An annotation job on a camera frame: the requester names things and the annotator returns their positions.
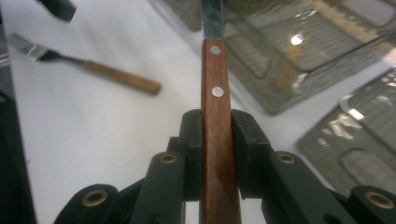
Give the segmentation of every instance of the white surface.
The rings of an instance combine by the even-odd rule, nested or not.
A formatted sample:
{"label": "white surface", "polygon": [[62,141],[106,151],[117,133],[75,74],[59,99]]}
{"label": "white surface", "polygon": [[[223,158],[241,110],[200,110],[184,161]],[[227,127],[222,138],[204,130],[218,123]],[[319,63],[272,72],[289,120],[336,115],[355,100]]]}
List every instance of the white surface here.
{"label": "white surface", "polygon": [[[183,113],[200,107],[201,34],[175,29],[146,0],[73,2],[77,13],[65,23],[37,1],[1,0],[6,33],[155,79],[163,88],[150,96],[9,49],[36,218],[45,224],[80,189],[96,183],[124,189],[143,177],[150,158],[178,136]],[[265,115],[230,76],[232,106],[252,114],[276,150],[299,154],[296,141],[341,96],[387,67],[373,65],[277,117]],[[260,203],[241,202],[244,224],[264,222]],[[187,211],[187,223],[198,223],[197,203]]]}

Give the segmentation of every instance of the fork with wooden handle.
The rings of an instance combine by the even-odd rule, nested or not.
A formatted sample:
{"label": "fork with wooden handle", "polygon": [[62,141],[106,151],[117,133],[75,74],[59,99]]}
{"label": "fork with wooden handle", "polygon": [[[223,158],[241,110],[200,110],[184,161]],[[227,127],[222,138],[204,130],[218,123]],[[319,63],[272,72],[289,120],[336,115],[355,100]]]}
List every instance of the fork with wooden handle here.
{"label": "fork with wooden handle", "polygon": [[41,62],[53,62],[56,60],[64,60],[82,66],[82,68],[92,71],[95,74],[110,77],[118,82],[133,86],[141,91],[146,91],[154,95],[157,94],[161,88],[161,84],[156,81],[123,72],[91,60],[81,60],[64,56],[53,49],[35,44],[29,39],[18,34],[8,35],[7,42],[15,49],[26,54],[26,56],[32,61],[39,60]]}

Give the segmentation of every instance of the metal rivet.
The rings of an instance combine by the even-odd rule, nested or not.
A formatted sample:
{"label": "metal rivet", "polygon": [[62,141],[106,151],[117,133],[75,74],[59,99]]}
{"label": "metal rivet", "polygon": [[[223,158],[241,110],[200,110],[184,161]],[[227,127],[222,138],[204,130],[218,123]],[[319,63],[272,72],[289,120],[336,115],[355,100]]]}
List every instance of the metal rivet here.
{"label": "metal rivet", "polygon": [[212,52],[213,54],[220,54],[221,49],[218,46],[213,46],[210,48],[210,52]]}
{"label": "metal rivet", "polygon": [[166,154],[161,157],[162,163],[173,163],[177,160],[177,157],[171,154]]}
{"label": "metal rivet", "polygon": [[287,164],[292,164],[295,162],[295,159],[292,156],[286,155],[286,154],[280,154],[277,157],[281,162],[287,163]]}
{"label": "metal rivet", "polygon": [[86,207],[94,207],[103,203],[107,199],[107,191],[104,189],[95,189],[84,195],[82,205]]}
{"label": "metal rivet", "polygon": [[215,87],[212,89],[212,94],[216,97],[221,97],[224,94],[224,90],[220,87]]}
{"label": "metal rivet", "polygon": [[395,204],[391,199],[374,191],[367,191],[364,194],[364,197],[367,201],[380,208],[393,209],[395,207]]}

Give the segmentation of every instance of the fork head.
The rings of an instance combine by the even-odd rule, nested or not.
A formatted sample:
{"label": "fork head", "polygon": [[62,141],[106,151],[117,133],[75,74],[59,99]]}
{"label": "fork head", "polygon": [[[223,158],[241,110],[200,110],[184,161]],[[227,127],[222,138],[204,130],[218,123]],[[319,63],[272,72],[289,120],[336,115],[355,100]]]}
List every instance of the fork head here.
{"label": "fork head", "polygon": [[26,54],[27,58],[32,61],[40,59],[40,57],[48,51],[48,48],[42,45],[37,45],[29,39],[16,33],[8,35],[7,42],[15,49],[19,50],[23,54]]}

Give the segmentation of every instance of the wooden handle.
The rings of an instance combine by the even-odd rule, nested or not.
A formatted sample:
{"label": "wooden handle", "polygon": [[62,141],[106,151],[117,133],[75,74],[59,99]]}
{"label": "wooden handle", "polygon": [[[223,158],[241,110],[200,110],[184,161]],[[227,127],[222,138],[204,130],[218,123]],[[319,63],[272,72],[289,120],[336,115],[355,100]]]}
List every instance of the wooden handle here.
{"label": "wooden handle", "polygon": [[139,77],[137,75],[126,73],[121,70],[117,70],[90,60],[85,62],[82,65],[82,67],[96,74],[113,78],[121,83],[128,84],[130,86],[138,88],[141,91],[146,91],[154,95],[156,95],[161,88],[161,84],[156,81],[152,81],[143,77]]}
{"label": "wooden handle", "polygon": [[204,40],[202,71],[204,162],[201,223],[240,224],[230,91],[223,40]]}

